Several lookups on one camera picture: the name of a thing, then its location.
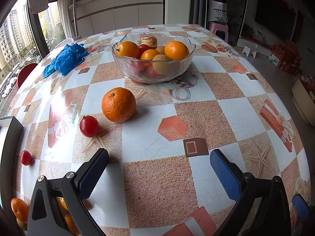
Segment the small red tomato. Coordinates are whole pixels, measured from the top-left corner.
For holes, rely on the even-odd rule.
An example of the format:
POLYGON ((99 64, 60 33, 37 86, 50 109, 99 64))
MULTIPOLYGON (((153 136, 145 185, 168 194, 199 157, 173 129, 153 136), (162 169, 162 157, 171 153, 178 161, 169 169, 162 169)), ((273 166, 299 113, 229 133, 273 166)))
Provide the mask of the small red tomato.
POLYGON ((20 160, 24 166, 31 165, 32 164, 32 155, 27 150, 24 150, 21 152, 20 160))

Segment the red cherry tomato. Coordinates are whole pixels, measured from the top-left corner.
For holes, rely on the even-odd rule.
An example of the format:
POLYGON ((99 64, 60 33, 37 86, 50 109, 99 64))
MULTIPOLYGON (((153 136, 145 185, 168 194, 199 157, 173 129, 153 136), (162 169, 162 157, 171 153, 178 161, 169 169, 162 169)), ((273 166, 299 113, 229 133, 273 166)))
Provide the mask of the red cherry tomato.
POLYGON ((99 122, 93 116, 83 116, 80 121, 80 131, 86 137, 95 137, 99 131, 99 122))

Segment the large orange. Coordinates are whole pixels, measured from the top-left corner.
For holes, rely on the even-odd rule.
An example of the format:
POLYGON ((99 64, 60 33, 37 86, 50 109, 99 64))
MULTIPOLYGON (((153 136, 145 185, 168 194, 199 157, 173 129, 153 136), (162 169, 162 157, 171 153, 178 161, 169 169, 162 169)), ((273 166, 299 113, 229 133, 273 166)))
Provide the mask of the large orange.
POLYGON ((136 99, 128 89, 116 87, 103 96, 101 110, 111 122, 122 123, 130 119, 136 111, 136 99))

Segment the orange mandarin in tray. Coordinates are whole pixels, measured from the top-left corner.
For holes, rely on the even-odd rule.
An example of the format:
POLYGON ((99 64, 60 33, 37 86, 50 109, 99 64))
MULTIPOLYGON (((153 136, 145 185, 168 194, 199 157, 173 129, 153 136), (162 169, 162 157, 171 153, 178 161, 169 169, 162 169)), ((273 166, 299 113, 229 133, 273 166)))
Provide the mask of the orange mandarin in tray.
POLYGON ((29 206, 22 199, 13 198, 11 200, 11 209, 18 220, 27 224, 29 206))

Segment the patterned checkered tablecloth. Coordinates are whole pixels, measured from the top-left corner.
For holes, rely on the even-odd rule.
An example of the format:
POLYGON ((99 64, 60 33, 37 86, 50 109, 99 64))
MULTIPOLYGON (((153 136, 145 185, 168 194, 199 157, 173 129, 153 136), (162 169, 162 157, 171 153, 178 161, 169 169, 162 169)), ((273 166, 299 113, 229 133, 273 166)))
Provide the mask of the patterned checkered tablecloth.
POLYGON ((38 176, 76 171, 99 148, 110 163, 88 199, 107 235, 211 235, 235 205, 210 165, 214 149, 255 177, 283 179, 287 198, 311 200, 307 155, 294 120, 269 82, 230 45, 197 25, 151 25, 80 40, 86 60, 68 75, 42 71, 54 49, 29 75, 9 106, 23 125, 13 196, 30 202, 38 176), (126 34, 183 36, 196 45, 192 63, 176 79, 136 84, 118 69, 112 46, 126 34), (101 100, 123 87, 136 99, 125 122, 108 120, 101 100), (95 137, 80 131, 83 116, 99 122, 95 137))

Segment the red plastic chair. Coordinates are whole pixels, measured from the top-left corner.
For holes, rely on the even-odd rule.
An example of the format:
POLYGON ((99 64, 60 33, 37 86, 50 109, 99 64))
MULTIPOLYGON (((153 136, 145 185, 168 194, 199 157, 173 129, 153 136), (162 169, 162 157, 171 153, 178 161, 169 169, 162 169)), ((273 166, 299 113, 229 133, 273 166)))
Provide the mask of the red plastic chair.
POLYGON ((19 89, 29 74, 35 69, 38 63, 30 63, 25 65, 23 69, 20 70, 17 77, 16 87, 19 89))

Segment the blue crumpled gloves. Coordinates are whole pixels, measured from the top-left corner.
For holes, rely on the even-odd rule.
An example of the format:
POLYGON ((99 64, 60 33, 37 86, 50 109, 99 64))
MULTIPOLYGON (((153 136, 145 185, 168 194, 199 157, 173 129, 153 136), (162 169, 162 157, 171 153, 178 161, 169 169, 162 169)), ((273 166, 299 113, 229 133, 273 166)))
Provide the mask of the blue crumpled gloves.
POLYGON ((62 76, 66 76, 75 67, 83 63, 88 54, 89 52, 83 44, 66 44, 63 50, 44 68, 42 77, 47 78, 55 71, 59 71, 62 76))

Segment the clear glass fruit bowl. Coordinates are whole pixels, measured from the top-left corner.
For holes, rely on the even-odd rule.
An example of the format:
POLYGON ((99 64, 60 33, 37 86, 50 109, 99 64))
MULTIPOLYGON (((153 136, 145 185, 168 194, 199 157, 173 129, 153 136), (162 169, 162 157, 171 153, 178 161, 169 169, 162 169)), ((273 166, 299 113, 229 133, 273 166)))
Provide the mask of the clear glass fruit bowl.
POLYGON ((183 36, 131 32, 114 44, 118 69, 130 79, 155 84, 170 81, 190 66, 196 45, 183 36))

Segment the orange in bowl left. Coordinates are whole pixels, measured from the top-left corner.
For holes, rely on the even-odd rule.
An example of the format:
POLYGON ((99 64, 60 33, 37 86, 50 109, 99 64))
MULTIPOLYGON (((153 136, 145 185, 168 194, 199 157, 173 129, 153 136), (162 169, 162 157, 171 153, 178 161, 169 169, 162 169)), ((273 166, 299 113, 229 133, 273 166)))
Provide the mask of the orange in bowl left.
POLYGON ((131 41, 121 42, 116 50, 115 54, 117 56, 126 56, 129 58, 137 58, 139 55, 139 47, 136 43, 131 41))

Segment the yellow-brown fruit in bowl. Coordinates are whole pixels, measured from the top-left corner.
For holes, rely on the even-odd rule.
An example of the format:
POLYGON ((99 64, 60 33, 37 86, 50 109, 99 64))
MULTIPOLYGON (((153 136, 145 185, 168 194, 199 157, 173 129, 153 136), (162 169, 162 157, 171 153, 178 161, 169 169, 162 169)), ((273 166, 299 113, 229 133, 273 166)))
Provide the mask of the yellow-brown fruit in bowl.
POLYGON ((168 75, 171 71, 169 62, 171 61, 164 54, 159 54, 154 57, 153 61, 153 70, 160 76, 168 75))

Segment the small orange in bowl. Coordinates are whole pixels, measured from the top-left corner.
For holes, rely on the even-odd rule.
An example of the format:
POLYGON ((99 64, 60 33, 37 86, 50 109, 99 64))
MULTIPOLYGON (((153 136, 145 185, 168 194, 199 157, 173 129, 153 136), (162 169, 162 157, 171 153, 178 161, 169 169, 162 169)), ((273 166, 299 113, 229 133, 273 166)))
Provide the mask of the small orange in bowl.
POLYGON ((141 60, 153 60, 155 56, 159 55, 160 53, 157 50, 149 49, 146 50, 140 57, 141 60))

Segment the dried brown fruit in bowl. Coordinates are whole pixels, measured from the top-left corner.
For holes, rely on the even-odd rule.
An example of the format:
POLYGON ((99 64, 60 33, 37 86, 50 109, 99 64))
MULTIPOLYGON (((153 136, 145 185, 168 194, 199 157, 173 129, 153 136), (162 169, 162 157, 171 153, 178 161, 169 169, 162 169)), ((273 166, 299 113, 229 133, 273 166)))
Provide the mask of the dried brown fruit in bowl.
POLYGON ((158 39, 154 36, 143 36, 138 40, 139 45, 147 45, 150 49, 156 49, 158 47, 158 39))

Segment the orange in bowl right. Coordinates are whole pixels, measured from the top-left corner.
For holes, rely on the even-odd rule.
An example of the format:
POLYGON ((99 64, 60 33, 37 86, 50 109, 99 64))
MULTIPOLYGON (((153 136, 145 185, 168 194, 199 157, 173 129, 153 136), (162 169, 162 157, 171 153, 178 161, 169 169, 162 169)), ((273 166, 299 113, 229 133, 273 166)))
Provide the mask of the orange in bowl right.
POLYGON ((170 60, 183 60, 190 53, 185 44, 180 41, 170 41, 164 48, 164 54, 170 60))

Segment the pink plastic stool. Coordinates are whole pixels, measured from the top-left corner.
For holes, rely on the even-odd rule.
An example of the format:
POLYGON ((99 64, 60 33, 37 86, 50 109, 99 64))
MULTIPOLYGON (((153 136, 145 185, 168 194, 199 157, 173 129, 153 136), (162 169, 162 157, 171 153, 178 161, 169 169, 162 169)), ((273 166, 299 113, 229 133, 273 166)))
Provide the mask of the pink plastic stool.
POLYGON ((228 29, 227 24, 222 23, 222 22, 212 21, 212 22, 209 22, 209 30, 213 34, 215 34, 216 36, 224 40, 226 43, 228 42, 229 29, 228 29))

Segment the white plastic bag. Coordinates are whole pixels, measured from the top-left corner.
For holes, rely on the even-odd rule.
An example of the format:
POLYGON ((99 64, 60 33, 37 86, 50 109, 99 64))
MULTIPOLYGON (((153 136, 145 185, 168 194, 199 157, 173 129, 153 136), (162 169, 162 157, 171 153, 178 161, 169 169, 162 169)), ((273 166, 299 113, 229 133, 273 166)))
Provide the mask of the white plastic bag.
POLYGON ((227 24, 227 3, 209 1, 207 22, 222 22, 227 24))

